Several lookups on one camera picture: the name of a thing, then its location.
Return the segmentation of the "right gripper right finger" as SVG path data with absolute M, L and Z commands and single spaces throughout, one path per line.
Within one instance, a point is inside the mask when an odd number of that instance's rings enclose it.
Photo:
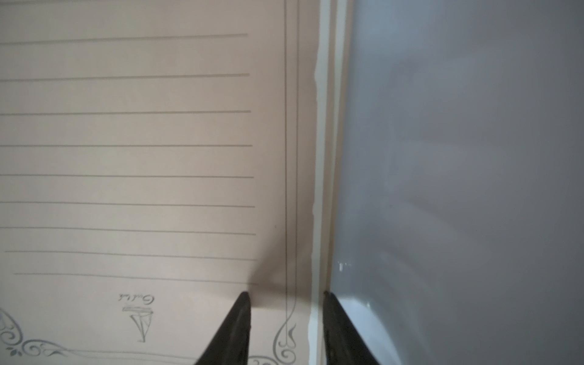
M 328 365 L 379 365 L 338 298 L 324 292 L 322 323 Z

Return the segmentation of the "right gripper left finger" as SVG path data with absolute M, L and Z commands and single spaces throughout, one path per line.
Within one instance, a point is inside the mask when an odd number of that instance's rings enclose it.
M 196 365 L 247 365 L 251 313 L 251 299 L 249 293 L 244 291 L 234 302 Z

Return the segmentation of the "white plastic storage box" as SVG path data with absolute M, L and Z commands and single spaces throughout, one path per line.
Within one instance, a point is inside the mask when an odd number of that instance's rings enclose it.
M 356 1 L 340 172 L 378 362 L 583 362 L 581 1 Z

